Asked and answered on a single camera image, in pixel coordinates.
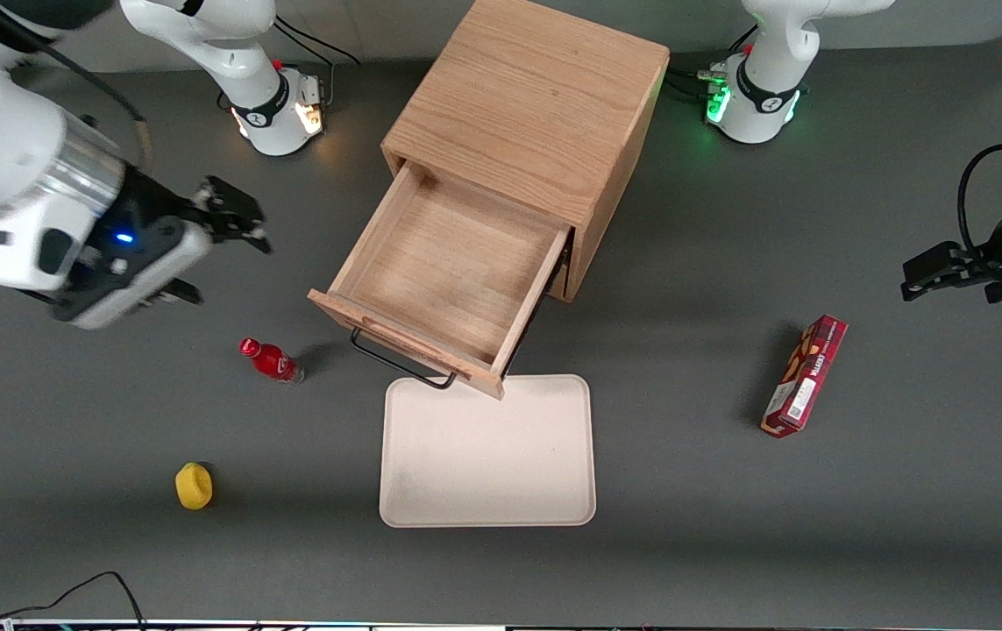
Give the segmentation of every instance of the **black metal handle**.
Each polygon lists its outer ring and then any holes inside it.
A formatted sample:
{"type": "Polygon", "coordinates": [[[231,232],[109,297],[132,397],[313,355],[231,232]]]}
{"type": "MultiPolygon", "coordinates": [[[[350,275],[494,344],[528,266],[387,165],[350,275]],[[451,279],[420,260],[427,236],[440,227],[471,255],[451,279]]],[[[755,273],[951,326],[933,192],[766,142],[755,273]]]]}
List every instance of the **black metal handle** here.
{"type": "Polygon", "coordinates": [[[406,368],[401,364],[396,364],[395,362],[392,362],[392,360],[389,360],[388,357],[384,357],[383,355],[377,355],[372,351],[368,351],[367,348],[361,347],[360,344],[357,344],[357,339],[360,339],[360,337],[361,337],[361,329],[359,327],[354,327],[353,335],[349,336],[349,343],[353,344],[353,348],[357,349],[357,351],[360,351],[361,355],[367,355],[368,357],[372,357],[373,360],[376,360],[376,362],[380,362],[389,369],[396,369],[396,371],[405,373],[405,375],[416,377],[416,379],[421,381],[421,383],[429,385],[429,387],[432,387],[434,390],[448,389],[453,385],[453,380],[458,379],[456,373],[450,373],[450,376],[447,377],[447,379],[445,379],[445,382],[434,383],[430,381],[430,379],[428,379],[427,375],[419,375],[419,373],[412,371],[411,368],[406,368]]]}

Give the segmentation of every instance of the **red cardboard box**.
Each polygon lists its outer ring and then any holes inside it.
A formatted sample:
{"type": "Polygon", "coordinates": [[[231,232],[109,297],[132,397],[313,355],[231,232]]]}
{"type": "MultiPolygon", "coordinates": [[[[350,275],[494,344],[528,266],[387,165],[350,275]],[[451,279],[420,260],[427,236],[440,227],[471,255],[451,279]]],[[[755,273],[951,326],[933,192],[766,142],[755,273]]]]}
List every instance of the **red cardboard box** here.
{"type": "Polygon", "coordinates": [[[789,357],[785,377],[762,417],[762,429],[767,434],[785,439],[805,429],[846,332],[848,324],[832,316],[824,316],[805,329],[801,344],[789,357]]]}

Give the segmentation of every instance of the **barcode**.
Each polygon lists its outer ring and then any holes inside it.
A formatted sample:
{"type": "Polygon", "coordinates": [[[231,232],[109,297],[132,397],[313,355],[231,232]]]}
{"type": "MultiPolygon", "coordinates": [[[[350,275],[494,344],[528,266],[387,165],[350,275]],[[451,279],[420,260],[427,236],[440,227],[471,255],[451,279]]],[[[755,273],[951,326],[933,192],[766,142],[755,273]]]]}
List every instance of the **barcode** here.
{"type": "Polygon", "coordinates": [[[797,391],[797,396],[794,396],[793,405],[789,406],[789,418],[799,421],[805,416],[805,408],[809,405],[809,400],[812,399],[815,390],[817,390],[817,383],[805,377],[805,381],[801,382],[801,388],[797,391]]]}

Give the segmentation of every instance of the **bottle cap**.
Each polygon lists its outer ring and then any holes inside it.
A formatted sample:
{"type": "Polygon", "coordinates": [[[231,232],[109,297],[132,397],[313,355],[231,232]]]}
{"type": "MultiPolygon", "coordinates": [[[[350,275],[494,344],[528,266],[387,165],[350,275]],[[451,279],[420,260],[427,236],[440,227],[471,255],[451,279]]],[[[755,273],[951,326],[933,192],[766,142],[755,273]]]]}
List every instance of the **bottle cap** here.
{"type": "Polygon", "coordinates": [[[247,357],[256,357],[263,351],[263,345],[252,339],[243,339],[239,343],[239,352],[247,357]]]}

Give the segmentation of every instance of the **wooden drawer cabinet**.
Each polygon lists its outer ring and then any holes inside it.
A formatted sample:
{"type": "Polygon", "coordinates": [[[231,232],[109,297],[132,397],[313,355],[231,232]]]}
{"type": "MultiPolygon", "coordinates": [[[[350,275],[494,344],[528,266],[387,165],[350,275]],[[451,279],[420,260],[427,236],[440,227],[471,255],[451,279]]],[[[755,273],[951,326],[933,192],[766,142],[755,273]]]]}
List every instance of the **wooden drawer cabinet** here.
{"type": "Polygon", "coordinates": [[[310,298],[354,341],[501,399],[543,293],[569,302],[584,278],[666,65],[651,41],[477,0],[381,144],[396,180],[310,298]]]}

